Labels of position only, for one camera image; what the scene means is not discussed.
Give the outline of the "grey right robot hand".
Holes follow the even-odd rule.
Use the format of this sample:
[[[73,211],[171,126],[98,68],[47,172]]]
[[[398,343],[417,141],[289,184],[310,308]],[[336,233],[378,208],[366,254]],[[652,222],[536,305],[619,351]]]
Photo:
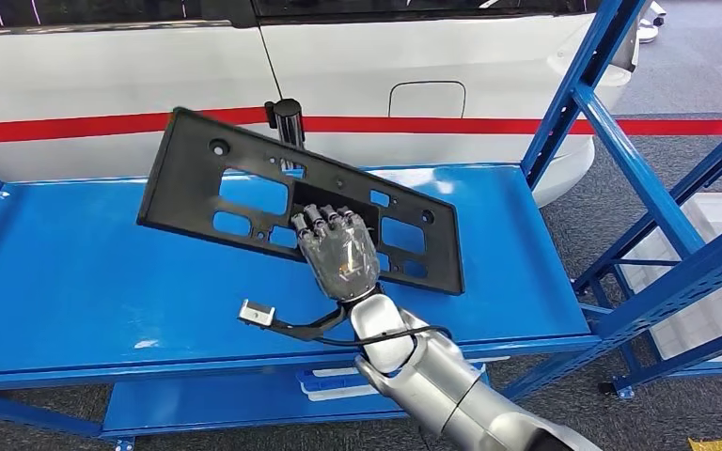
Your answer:
[[[322,292],[339,303],[370,294],[380,262],[363,218],[348,207],[307,205],[290,218],[298,247]]]

